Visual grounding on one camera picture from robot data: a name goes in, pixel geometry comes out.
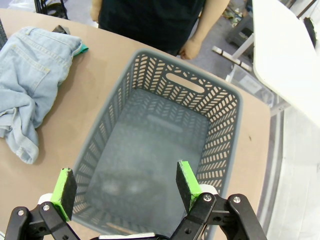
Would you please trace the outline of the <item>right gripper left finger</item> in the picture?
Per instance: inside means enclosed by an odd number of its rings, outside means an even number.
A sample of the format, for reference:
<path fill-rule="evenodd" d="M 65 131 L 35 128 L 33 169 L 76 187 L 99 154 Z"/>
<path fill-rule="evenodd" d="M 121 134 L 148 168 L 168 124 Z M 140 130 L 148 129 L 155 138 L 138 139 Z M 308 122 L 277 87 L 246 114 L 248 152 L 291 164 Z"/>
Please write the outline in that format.
<path fill-rule="evenodd" d="M 61 169 L 53 193 L 46 193 L 32 210 L 15 207 L 10 215 L 6 240 L 42 240 L 50 235 L 55 240 L 78 240 L 68 224 L 72 220 L 77 183 L 71 168 Z"/>

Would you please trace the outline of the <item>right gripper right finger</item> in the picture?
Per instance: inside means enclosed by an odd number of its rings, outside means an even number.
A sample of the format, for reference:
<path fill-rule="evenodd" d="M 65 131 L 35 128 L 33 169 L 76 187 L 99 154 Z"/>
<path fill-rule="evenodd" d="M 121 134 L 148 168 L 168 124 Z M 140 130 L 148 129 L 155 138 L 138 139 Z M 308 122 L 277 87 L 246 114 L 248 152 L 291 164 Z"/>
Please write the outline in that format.
<path fill-rule="evenodd" d="M 245 195 L 222 198 L 212 185 L 198 183 L 188 161 L 177 163 L 175 180 L 186 216 L 170 239 L 199 240 L 211 226 L 219 226 L 228 240 L 267 238 Z"/>

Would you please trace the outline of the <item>person's left hand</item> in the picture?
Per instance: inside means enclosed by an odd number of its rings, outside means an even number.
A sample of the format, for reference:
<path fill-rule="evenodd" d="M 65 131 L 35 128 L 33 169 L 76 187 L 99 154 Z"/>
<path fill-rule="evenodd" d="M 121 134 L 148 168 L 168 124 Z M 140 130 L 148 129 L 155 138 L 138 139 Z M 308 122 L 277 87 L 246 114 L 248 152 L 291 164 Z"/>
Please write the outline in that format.
<path fill-rule="evenodd" d="M 183 60 L 194 59 L 198 55 L 201 49 L 201 45 L 201 41 L 192 38 L 188 39 L 179 51 L 180 58 Z"/>

